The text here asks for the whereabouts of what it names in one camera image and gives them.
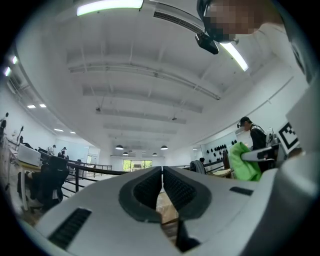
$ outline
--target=camera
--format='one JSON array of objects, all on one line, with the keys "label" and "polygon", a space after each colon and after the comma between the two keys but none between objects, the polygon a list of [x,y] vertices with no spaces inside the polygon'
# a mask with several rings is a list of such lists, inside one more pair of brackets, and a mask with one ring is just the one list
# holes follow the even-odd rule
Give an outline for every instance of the camera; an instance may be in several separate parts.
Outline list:
[{"label": "camera", "polygon": [[218,49],[216,43],[208,35],[206,35],[204,32],[196,34],[195,39],[196,39],[196,42],[198,43],[198,45],[202,49],[212,53],[213,55],[216,55],[219,53],[219,49]]}]

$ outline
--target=ceiling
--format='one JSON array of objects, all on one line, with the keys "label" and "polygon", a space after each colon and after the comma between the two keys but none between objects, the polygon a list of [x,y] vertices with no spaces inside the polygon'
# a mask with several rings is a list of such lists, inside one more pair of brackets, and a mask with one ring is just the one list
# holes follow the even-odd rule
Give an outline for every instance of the ceiling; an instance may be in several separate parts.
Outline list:
[{"label": "ceiling", "polygon": [[[57,1],[50,18],[37,24],[42,38],[50,41],[41,41],[43,51],[57,55],[61,62],[51,59],[51,64],[67,74],[65,83],[70,88],[58,93],[68,94],[85,109],[81,115],[71,107],[58,110],[57,105],[63,103],[37,87],[29,76],[28,63],[22,60],[32,88],[63,120],[59,125],[70,127],[101,149],[107,143],[112,147],[122,144],[128,150],[150,149],[162,156],[162,145],[178,147],[177,140],[171,144],[173,138],[183,134],[189,124],[206,118],[209,110],[274,54],[265,33],[241,37],[235,47],[249,66],[244,72],[220,45],[219,54],[212,55],[197,45],[194,31],[154,17],[155,11],[169,14],[201,30],[195,0],[158,2],[166,5],[145,0],[140,11],[114,9],[78,17],[77,6],[86,1]],[[47,72],[52,80],[60,76],[53,69]],[[39,118],[50,129],[58,125],[50,123],[46,115]],[[80,124],[80,118],[90,119],[95,132],[75,125]],[[201,137],[194,133],[179,140],[189,143],[197,136]]]}]

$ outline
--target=black shirt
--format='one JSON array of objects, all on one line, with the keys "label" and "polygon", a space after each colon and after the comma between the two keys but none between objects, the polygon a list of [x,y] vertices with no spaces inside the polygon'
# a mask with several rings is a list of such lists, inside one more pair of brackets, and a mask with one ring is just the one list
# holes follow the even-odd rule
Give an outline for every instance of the black shirt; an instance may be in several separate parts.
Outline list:
[{"label": "black shirt", "polygon": [[253,150],[259,150],[259,149],[263,149],[266,147],[266,135],[265,133],[261,130],[261,128],[259,128],[256,125],[252,125],[250,128],[250,135],[252,138],[252,142],[253,142]]}]

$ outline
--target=green towel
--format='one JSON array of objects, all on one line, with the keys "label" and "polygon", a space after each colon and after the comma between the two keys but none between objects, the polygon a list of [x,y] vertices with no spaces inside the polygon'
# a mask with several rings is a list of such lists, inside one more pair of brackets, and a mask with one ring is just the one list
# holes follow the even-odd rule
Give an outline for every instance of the green towel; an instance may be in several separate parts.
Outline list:
[{"label": "green towel", "polygon": [[241,181],[259,181],[261,171],[257,162],[247,162],[241,159],[241,154],[251,150],[242,142],[234,144],[230,150],[230,161],[234,169],[235,178]]}]

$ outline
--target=black office chair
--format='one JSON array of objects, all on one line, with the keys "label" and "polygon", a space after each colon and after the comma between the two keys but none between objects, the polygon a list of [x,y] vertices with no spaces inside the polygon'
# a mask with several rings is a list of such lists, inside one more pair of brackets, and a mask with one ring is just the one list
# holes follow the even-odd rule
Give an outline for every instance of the black office chair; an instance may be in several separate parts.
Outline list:
[{"label": "black office chair", "polygon": [[[68,175],[67,161],[63,158],[51,156],[47,164],[42,165],[38,180],[35,181],[37,186],[35,189],[30,189],[30,198],[37,199],[42,206],[30,207],[32,213],[34,209],[47,211],[62,201],[62,185]],[[56,191],[57,198],[53,198],[54,191]]]},{"label": "black office chair", "polygon": [[[63,200],[62,185],[68,175],[68,169],[46,169],[41,172],[38,191],[36,194],[31,192],[31,199],[37,199],[42,206],[30,207],[32,213],[34,209],[46,212]],[[54,191],[56,191],[57,198],[54,198]]]}]

